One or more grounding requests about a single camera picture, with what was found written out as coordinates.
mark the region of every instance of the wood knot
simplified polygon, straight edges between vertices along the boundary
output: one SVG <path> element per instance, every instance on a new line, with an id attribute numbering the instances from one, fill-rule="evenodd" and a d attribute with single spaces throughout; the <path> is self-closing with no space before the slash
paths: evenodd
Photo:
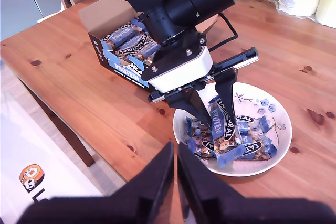
<path id="1" fill-rule="evenodd" d="M 294 154 L 298 154 L 298 153 L 300 153 L 300 150 L 297 149 L 296 147 L 292 147 L 292 148 L 290 149 L 290 151 L 293 152 Z"/>
<path id="2" fill-rule="evenodd" d="M 312 71 L 313 68 L 311 66 L 305 66 L 304 69 L 306 69 L 307 71 Z"/>
<path id="3" fill-rule="evenodd" d="M 324 125 L 324 116 L 316 113 L 313 110 L 307 109 L 308 114 L 313 119 L 313 121 L 318 125 Z"/>
<path id="4" fill-rule="evenodd" d="M 159 109 L 159 114 L 160 115 L 165 115 L 166 114 L 166 111 L 164 109 Z"/>
<path id="5" fill-rule="evenodd" d="M 33 60 L 30 64 L 33 65 L 33 66 L 38 66 L 38 65 L 41 65 L 41 61 L 40 60 Z"/>
<path id="6" fill-rule="evenodd" d="M 335 115 L 332 113 L 332 112 L 330 112 L 330 111 L 328 111 L 327 113 L 326 113 L 326 115 L 327 115 L 327 117 L 329 117 L 329 118 L 335 118 Z"/>
<path id="7" fill-rule="evenodd" d="M 132 152 L 134 152 L 134 148 L 131 145 L 127 145 L 128 149 L 130 149 Z"/>

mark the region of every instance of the wood grain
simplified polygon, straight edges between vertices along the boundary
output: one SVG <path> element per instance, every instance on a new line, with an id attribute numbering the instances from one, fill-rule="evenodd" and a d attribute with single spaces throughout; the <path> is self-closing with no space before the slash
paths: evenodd
<path id="1" fill-rule="evenodd" d="M 2 41 L 2 59 L 129 180 L 165 143 L 175 142 L 174 110 L 164 102 L 148 103 L 143 90 L 99 65 L 78 16 L 92 1 Z M 241 69 L 238 81 L 269 92 L 285 107 L 293 140 L 271 170 L 247 178 L 221 178 L 246 197 L 304 197 L 336 210 L 336 120 L 326 116 L 336 114 L 336 30 L 280 15 L 267 1 L 236 1 L 224 13 L 239 38 L 214 51 L 214 61 L 255 46 L 260 61 Z M 208 33 L 208 45 L 229 36 L 218 20 Z M 33 66 L 34 60 L 41 64 Z M 307 109 L 322 115 L 323 123 L 316 123 Z M 176 188 L 171 223 L 181 222 Z"/>

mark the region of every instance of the blue wrapper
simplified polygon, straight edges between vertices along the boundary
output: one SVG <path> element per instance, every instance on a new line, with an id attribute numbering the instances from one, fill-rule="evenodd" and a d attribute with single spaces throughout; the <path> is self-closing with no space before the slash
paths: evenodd
<path id="1" fill-rule="evenodd" d="M 112 50 L 118 48 L 126 41 L 130 40 L 137 33 L 141 32 L 144 29 L 144 24 L 138 21 L 137 19 L 132 19 L 130 22 L 119 27 L 116 31 L 111 33 L 107 38 L 105 36 L 103 41 L 109 44 L 112 47 Z"/>
<path id="2" fill-rule="evenodd" d="M 117 57 L 130 62 L 129 56 L 134 56 L 136 51 L 140 50 L 151 41 L 153 41 L 153 39 L 151 39 L 147 33 L 140 32 L 122 44 L 119 48 L 115 49 L 113 53 Z"/>
<path id="3" fill-rule="evenodd" d="M 245 153 L 238 159 L 263 161 L 274 157 L 278 150 L 272 144 L 272 140 L 264 135 L 241 136 Z"/>
<path id="4" fill-rule="evenodd" d="M 134 57 L 139 60 L 147 59 L 149 56 L 156 53 L 160 48 L 161 46 L 153 40 L 137 50 L 134 54 Z"/>
<path id="5" fill-rule="evenodd" d="M 188 149 L 194 153 L 195 156 L 202 159 L 215 158 L 214 146 L 212 137 L 209 136 L 195 136 L 184 140 Z"/>
<path id="6" fill-rule="evenodd" d="M 214 152 L 219 167 L 224 167 L 246 152 L 242 137 L 229 118 L 220 97 L 209 102 Z"/>
<path id="7" fill-rule="evenodd" d="M 258 119 L 250 116 L 237 116 L 237 127 L 241 135 L 266 134 L 270 130 L 265 116 Z"/>
<path id="8" fill-rule="evenodd" d="M 196 118 L 189 118 L 186 116 L 186 129 L 187 134 L 190 137 L 193 136 L 208 136 L 211 135 L 211 130 L 207 126 L 201 123 Z"/>

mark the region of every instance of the open cardboard box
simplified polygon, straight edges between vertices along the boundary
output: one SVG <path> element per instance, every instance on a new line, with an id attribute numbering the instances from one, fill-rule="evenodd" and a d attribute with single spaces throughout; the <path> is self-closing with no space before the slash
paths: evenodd
<path id="1" fill-rule="evenodd" d="M 109 52 L 110 46 L 103 38 L 129 22 L 140 13 L 124 0 L 99 0 L 79 11 L 82 23 L 89 32 L 92 45 L 95 48 L 99 62 L 105 68 L 122 76 L 124 79 L 152 92 L 155 88 L 141 79 L 141 74 L 148 66 L 131 58 L 128 63 Z M 217 15 L 196 26 L 200 33 L 207 33 L 215 24 Z"/>

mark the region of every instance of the blue floral pattern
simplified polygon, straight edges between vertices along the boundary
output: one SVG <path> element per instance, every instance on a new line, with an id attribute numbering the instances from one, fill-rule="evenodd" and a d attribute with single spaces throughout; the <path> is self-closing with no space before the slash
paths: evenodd
<path id="1" fill-rule="evenodd" d="M 264 106 L 264 107 L 267 107 L 268 104 L 269 104 L 269 102 L 268 102 L 268 100 L 267 100 L 266 98 L 265 98 L 265 99 L 262 99 L 262 100 L 260 101 L 260 103 L 261 103 L 261 105 Z"/>
<path id="2" fill-rule="evenodd" d="M 259 115 L 263 115 L 263 114 L 265 114 L 266 113 L 266 110 L 264 109 L 264 108 L 260 108 L 259 110 L 258 110 L 258 114 Z"/>
<path id="3" fill-rule="evenodd" d="M 274 104 L 270 104 L 268 107 L 269 112 L 273 113 L 275 112 L 275 105 Z"/>

